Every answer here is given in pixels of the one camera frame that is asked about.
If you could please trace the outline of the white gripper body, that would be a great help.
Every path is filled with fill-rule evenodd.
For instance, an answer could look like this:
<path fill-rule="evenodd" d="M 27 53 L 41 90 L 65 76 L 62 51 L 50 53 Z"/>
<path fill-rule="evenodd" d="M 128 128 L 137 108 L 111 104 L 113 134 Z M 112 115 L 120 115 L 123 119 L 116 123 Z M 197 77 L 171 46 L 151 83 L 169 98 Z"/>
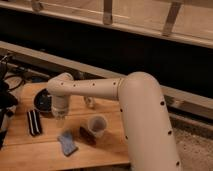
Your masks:
<path fill-rule="evenodd" d="M 68 96 L 53 96 L 51 103 L 51 111 L 54 117 L 65 117 L 69 111 Z"/>

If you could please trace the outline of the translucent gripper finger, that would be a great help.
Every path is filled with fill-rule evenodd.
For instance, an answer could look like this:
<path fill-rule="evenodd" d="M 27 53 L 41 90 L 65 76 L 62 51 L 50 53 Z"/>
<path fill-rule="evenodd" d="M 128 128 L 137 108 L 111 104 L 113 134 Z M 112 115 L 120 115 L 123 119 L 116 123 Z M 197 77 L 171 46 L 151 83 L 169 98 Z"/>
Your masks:
<path fill-rule="evenodd" d="M 57 117 L 56 118 L 56 126 L 58 128 L 63 128 L 65 125 L 65 118 L 64 117 Z"/>

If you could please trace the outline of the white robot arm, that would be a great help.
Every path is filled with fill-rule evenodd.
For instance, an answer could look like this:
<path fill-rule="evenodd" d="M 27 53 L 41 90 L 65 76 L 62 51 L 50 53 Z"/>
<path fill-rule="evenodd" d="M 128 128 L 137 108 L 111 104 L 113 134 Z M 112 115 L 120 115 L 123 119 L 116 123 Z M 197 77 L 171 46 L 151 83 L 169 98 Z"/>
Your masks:
<path fill-rule="evenodd" d="M 133 171 L 183 171 L 162 89 L 152 75 L 134 72 L 123 78 L 75 80 L 62 73 L 46 88 L 55 117 L 68 113 L 72 95 L 117 100 Z"/>

